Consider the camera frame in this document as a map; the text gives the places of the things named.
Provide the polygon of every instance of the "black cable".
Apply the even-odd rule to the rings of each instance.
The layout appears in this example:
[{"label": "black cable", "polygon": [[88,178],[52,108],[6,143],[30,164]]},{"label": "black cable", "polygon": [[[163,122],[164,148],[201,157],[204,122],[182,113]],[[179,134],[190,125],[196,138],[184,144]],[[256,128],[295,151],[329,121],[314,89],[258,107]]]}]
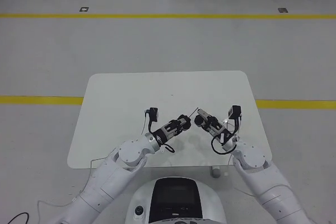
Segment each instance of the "black cable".
[{"label": "black cable", "polygon": [[[233,137],[234,136],[234,134],[238,131],[240,129],[240,127],[239,127],[239,119],[234,119],[234,131],[224,140],[224,142],[222,143],[222,145],[224,145],[224,144],[226,144],[229,140],[230,140],[230,138],[231,137]],[[236,145],[233,147],[233,149],[232,150],[229,150],[229,151],[227,151],[227,152],[218,152],[218,151],[216,151],[215,150],[215,148],[214,148],[214,140],[216,139],[216,138],[218,138],[220,136],[220,134],[218,134],[218,135],[216,135],[216,136],[214,136],[213,137],[213,139],[212,139],[212,141],[211,141],[211,147],[212,147],[212,149],[213,149],[213,151],[216,153],[216,154],[218,154],[218,155],[226,155],[226,154],[229,154],[229,153],[231,153],[232,151],[234,151],[235,149],[236,149]]]},{"label": "black cable", "polygon": [[163,145],[166,146],[166,147],[165,147],[166,150],[168,150],[168,151],[171,152],[171,153],[175,153],[174,148],[171,147],[169,144],[164,143]]},{"label": "black cable", "polygon": [[143,134],[144,128],[146,126],[146,119],[147,119],[147,113],[144,114],[144,125],[143,125],[143,129],[142,129],[141,135]]},{"label": "black cable", "polygon": [[27,213],[27,212],[21,212],[20,214],[18,214],[17,216],[15,216],[14,218],[12,218],[7,224],[10,224],[15,218],[19,217],[20,215],[22,214],[25,214],[27,215],[27,219],[26,219],[26,222],[25,224],[27,224],[29,222],[29,218],[30,218],[30,215]]}]

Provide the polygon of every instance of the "white cable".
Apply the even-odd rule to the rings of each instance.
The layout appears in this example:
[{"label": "white cable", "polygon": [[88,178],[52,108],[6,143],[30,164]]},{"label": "white cable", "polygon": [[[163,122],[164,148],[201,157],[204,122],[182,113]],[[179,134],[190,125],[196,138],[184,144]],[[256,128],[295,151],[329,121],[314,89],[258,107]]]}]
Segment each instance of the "white cable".
[{"label": "white cable", "polygon": [[59,206],[59,205],[57,205],[57,204],[50,204],[50,203],[45,202],[45,201],[43,201],[43,200],[38,200],[38,203],[37,203],[38,216],[39,216],[38,224],[40,224],[40,220],[41,220],[41,216],[40,216],[40,207],[39,207],[40,202],[41,202],[42,204],[46,204],[46,205],[48,205],[48,206],[52,206],[52,207],[60,207],[60,208],[61,208],[61,207],[66,207],[66,206],[70,205],[70,204],[75,200],[75,198],[76,198],[81,192],[83,192],[84,189],[86,188],[86,186],[87,186],[87,184],[88,184],[88,181],[89,181],[89,179],[90,179],[90,176],[91,176],[91,172],[92,172],[92,162],[97,161],[97,160],[103,160],[103,159],[105,159],[105,158],[107,158],[107,157],[108,157],[108,156],[103,157],[103,158],[96,158],[96,159],[94,159],[94,160],[91,160],[91,162],[90,162],[90,173],[88,174],[88,178],[87,178],[86,184],[85,184],[85,186],[82,188],[82,190],[80,190],[80,192],[79,192],[79,193],[72,199],[72,201],[71,201],[70,203],[68,203],[68,204],[64,204],[64,205],[62,205],[62,206]]}]

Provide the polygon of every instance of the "table leg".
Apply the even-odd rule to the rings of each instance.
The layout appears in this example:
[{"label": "table leg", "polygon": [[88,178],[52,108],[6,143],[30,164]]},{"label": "table leg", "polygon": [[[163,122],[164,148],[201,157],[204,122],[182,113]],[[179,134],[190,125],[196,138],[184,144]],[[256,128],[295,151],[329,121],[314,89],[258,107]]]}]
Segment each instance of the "table leg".
[{"label": "table leg", "polygon": [[219,178],[220,177],[220,166],[211,166],[210,173],[213,178]]}]

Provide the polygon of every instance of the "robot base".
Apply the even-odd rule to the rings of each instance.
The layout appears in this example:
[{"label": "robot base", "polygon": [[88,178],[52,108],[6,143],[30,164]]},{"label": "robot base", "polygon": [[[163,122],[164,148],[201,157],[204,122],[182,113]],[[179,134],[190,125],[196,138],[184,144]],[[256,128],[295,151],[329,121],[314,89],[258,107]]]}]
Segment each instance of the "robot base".
[{"label": "robot base", "polygon": [[226,223],[217,193],[189,178],[152,180],[133,195],[125,224],[148,224],[168,218],[204,218]]}]

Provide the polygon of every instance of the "black screen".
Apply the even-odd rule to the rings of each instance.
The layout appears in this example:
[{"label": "black screen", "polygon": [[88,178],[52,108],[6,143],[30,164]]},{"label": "black screen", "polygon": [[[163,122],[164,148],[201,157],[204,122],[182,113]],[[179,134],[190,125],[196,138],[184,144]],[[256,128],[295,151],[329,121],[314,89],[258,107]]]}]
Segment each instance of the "black screen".
[{"label": "black screen", "polygon": [[157,203],[194,204],[194,192],[187,186],[164,186],[157,195]]},{"label": "black screen", "polygon": [[203,218],[197,184],[187,178],[162,178],[153,189],[149,222]]}]

